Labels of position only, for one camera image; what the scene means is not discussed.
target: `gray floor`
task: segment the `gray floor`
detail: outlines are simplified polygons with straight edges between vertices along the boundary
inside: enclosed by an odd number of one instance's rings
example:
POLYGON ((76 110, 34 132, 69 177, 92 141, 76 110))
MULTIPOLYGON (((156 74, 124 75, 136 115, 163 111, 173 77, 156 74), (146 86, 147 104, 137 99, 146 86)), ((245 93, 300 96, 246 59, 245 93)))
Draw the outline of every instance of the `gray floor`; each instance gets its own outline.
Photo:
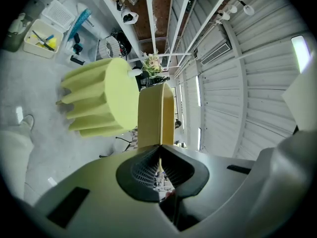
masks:
MULTIPOLYGON (((26 53, 0 53, 0 125, 18 124, 16 108, 35 118, 32 130, 34 149, 26 173, 24 199, 33 205, 52 187, 49 178, 61 181, 84 164, 124 151, 127 143, 114 137, 81 138, 69 132, 71 121, 65 113, 68 107, 56 106, 64 94, 60 88, 69 67, 51 59, 26 53)), ((123 136, 131 140, 130 133, 123 136)))

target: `air conditioner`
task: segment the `air conditioner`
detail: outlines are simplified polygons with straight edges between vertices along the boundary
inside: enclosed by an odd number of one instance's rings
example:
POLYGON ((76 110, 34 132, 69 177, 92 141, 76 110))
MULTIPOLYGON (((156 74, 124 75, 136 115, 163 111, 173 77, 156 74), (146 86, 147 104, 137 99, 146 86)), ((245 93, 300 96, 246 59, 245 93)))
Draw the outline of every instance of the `air conditioner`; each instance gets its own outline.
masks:
POLYGON ((231 49, 228 36, 222 25, 215 26, 197 46, 197 60, 202 65, 216 59, 231 49))
POLYGON ((205 65, 208 62, 211 62, 212 60, 216 59, 217 57, 221 56, 222 54, 229 51, 231 48, 227 43, 222 44, 219 48, 217 48, 215 51, 211 52, 210 55, 208 55, 205 59, 201 60, 201 64, 205 65))

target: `flowers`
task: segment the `flowers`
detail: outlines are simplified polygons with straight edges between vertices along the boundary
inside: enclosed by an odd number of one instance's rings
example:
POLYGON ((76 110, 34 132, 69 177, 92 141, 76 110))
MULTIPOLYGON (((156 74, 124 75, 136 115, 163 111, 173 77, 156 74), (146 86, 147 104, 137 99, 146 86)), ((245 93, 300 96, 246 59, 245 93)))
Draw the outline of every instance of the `flowers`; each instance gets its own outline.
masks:
POLYGON ((142 70, 147 71, 151 76, 154 76, 162 72, 162 65, 160 64, 158 51, 156 51, 154 54, 149 54, 149 55, 144 53, 142 70))

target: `white shoe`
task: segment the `white shoe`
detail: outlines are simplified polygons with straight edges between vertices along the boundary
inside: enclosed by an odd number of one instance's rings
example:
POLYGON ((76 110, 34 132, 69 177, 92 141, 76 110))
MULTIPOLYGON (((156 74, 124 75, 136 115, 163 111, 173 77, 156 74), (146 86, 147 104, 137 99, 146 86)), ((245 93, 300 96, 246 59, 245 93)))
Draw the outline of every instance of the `white shoe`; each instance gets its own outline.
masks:
POLYGON ((30 130, 32 130, 34 125, 34 117, 32 115, 27 115, 23 118, 20 124, 25 124, 30 128, 30 130))

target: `white storage basket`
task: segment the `white storage basket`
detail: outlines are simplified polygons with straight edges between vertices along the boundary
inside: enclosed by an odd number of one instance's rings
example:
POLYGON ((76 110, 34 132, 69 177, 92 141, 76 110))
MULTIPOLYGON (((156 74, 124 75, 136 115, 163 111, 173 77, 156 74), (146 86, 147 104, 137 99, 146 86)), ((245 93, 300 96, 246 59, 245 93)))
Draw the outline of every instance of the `white storage basket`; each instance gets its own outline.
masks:
POLYGON ((61 27, 64 32, 70 28, 71 23, 75 20, 75 16, 57 0, 53 0, 49 7, 42 11, 42 15, 53 24, 61 27))
POLYGON ((29 53, 33 53, 35 55, 45 57, 45 58, 52 58, 55 53, 57 53, 60 43, 63 39, 63 33, 55 29, 54 27, 46 24, 40 19, 34 21, 33 25, 31 26, 30 30, 24 37, 24 47, 23 50, 29 53), (50 36, 54 34, 54 38, 56 38, 56 49, 55 51, 50 51, 46 48, 42 48, 37 46, 36 44, 28 42, 28 38, 33 35, 32 32, 34 30, 40 37, 42 36, 50 36))

